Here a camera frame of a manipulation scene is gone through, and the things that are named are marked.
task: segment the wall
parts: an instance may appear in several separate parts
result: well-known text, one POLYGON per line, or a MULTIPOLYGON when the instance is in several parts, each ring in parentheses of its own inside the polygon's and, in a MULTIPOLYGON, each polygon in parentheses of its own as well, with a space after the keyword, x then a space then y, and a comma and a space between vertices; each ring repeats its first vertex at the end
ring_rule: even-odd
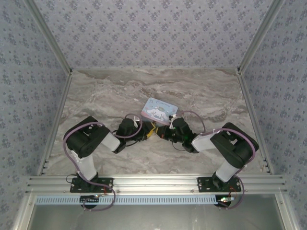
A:
POLYGON ((0 1, 0 229, 35 175, 66 75, 21 0, 0 1))
POLYGON ((72 68, 238 66, 272 0, 35 0, 72 68))
POLYGON ((307 229, 307 2, 286 0, 244 76, 276 173, 307 229))

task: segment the gray marble tabletop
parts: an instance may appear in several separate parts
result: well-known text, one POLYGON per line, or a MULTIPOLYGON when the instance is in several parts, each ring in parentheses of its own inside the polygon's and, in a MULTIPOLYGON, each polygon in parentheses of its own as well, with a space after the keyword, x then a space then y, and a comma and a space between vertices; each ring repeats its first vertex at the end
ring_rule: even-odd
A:
MULTIPOLYGON (((192 110, 207 131, 232 122, 255 137, 237 76, 222 69, 87 69, 73 71, 59 129, 48 160, 48 175, 67 175, 75 169, 62 149, 65 132, 87 116, 117 129, 128 113, 140 114, 149 97, 192 110)), ((184 115, 194 132, 201 132, 194 115, 184 115)), ((177 151, 156 134, 147 141, 114 154, 100 145, 94 152, 99 174, 214 173, 224 159, 217 149, 198 154, 177 151)), ((265 172, 260 151, 243 172, 265 172)))

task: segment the enclosure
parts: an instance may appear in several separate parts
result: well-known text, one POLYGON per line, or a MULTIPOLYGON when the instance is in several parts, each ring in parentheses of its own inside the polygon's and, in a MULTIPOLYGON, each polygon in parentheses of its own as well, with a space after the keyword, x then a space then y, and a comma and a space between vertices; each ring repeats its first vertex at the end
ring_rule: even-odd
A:
POLYGON ((1 229, 307 228, 305 1, 0 5, 1 229), (196 112, 206 130, 194 114, 183 117, 197 134, 231 122, 257 141, 238 174, 238 208, 219 210, 213 204, 225 193, 200 190, 198 178, 225 161, 218 149, 189 153, 153 133, 118 154, 95 149, 94 166, 112 178, 117 200, 84 212, 80 197, 94 193, 71 193, 76 169, 64 134, 88 116, 113 132, 149 98, 196 112))

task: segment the black mounting plate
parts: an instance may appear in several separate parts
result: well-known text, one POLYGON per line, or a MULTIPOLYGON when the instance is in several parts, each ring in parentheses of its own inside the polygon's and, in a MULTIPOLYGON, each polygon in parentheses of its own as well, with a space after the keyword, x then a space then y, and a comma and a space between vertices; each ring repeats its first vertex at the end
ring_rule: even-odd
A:
POLYGON ((230 189, 230 187, 233 187, 237 192, 241 192, 240 181, 236 177, 231 178, 227 186, 225 186, 222 190, 219 190, 214 186, 212 177, 198 177, 197 184, 198 191, 200 193, 234 192, 232 189, 230 189))
MULTIPOLYGON (((114 178, 98 177, 93 182, 98 184, 105 184, 113 187, 114 178)), ((71 193, 111 193, 111 189, 102 186, 92 185, 84 181, 80 177, 73 178, 71 181, 71 193)))

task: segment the small box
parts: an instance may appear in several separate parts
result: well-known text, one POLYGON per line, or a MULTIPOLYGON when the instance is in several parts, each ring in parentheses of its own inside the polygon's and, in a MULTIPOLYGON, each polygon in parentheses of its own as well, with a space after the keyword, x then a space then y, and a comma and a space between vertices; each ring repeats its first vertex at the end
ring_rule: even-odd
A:
POLYGON ((141 115, 144 121, 155 121, 160 123, 160 126, 168 126, 170 124, 169 116, 176 114, 177 110, 177 106, 151 97, 146 102, 141 115))

